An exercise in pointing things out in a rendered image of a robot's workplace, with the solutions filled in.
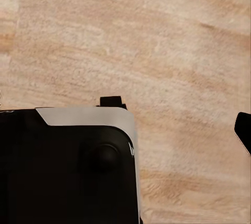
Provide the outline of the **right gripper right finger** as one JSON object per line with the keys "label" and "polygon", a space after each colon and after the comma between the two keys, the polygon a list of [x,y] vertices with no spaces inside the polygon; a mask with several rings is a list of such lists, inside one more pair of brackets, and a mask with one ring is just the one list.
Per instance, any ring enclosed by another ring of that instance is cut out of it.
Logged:
{"label": "right gripper right finger", "polygon": [[251,114],[240,112],[234,130],[251,154]]}

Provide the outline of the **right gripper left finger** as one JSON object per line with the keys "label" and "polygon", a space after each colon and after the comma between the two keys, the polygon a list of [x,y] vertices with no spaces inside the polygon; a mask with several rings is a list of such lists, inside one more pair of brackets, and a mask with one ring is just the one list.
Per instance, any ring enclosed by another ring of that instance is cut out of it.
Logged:
{"label": "right gripper left finger", "polygon": [[22,112],[0,118],[0,175],[27,133]]}

